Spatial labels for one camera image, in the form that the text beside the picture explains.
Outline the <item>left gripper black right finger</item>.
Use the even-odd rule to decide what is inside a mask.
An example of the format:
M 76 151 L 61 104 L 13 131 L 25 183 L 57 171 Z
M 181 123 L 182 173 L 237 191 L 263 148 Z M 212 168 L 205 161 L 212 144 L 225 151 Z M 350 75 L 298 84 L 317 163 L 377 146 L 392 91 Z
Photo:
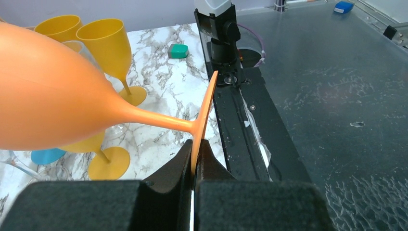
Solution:
M 332 231 L 317 188 L 297 181 L 235 179 L 207 140 L 198 153 L 194 190 L 196 231 Z

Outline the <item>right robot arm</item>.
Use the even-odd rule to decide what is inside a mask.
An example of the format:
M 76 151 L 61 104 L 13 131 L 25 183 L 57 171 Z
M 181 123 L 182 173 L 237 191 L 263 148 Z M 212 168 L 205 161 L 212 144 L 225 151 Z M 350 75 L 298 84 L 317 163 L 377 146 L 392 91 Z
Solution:
M 230 68 L 238 62 L 236 42 L 241 39 L 236 8 L 230 0 L 196 0 L 194 16 L 207 60 Z

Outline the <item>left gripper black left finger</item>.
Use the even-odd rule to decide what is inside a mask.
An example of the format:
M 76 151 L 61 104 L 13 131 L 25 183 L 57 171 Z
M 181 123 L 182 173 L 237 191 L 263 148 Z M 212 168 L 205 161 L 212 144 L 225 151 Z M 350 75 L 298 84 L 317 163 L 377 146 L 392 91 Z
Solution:
M 43 181 L 16 198 L 3 231 L 187 231 L 190 153 L 178 153 L 144 180 Z

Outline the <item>yellow front wine glass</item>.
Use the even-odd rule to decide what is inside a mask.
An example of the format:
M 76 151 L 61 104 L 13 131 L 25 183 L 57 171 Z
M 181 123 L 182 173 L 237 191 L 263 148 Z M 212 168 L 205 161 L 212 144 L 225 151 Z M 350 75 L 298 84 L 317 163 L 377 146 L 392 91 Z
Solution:
M 58 42 L 77 40 L 76 33 L 83 26 L 77 15 L 60 15 L 38 24 L 34 31 Z

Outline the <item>orange wine glass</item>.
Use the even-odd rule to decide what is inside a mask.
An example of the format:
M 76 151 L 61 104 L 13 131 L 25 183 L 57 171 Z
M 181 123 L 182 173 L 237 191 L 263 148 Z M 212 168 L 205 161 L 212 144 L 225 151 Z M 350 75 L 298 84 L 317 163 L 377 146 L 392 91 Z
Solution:
M 137 108 L 114 90 L 87 59 L 45 35 L 0 25 L 0 147 L 56 148 L 122 123 L 140 123 L 193 136 L 195 173 L 218 72 L 211 77 L 199 115 L 182 120 Z

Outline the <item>yellow wine glass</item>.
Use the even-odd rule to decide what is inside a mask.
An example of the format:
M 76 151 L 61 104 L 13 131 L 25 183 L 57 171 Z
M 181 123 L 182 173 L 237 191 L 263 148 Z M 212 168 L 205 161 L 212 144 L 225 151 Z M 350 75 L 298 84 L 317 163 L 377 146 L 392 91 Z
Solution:
M 132 53 L 123 21 L 107 18 L 88 23 L 76 32 L 76 37 L 85 44 L 103 72 L 123 84 L 124 89 L 119 92 L 123 99 L 133 106 L 146 99 L 143 87 L 127 84 Z
M 91 180 L 117 180 L 125 174 L 130 165 L 129 152 L 118 146 L 102 149 L 105 132 L 100 132 L 90 138 L 60 147 L 71 153 L 94 152 L 96 155 L 90 161 L 88 175 Z
M 77 15 L 60 15 L 38 24 L 34 31 L 58 42 L 77 40 L 76 33 L 83 26 Z

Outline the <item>blue plastic wine glass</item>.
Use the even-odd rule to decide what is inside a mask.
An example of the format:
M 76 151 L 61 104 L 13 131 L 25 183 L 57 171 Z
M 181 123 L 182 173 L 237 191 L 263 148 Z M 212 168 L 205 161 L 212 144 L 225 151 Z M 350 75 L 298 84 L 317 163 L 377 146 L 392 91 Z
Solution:
M 66 151 L 53 148 L 47 150 L 37 150 L 31 152 L 31 161 L 36 165 L 47 165 L 53 163 L 64 156 Z

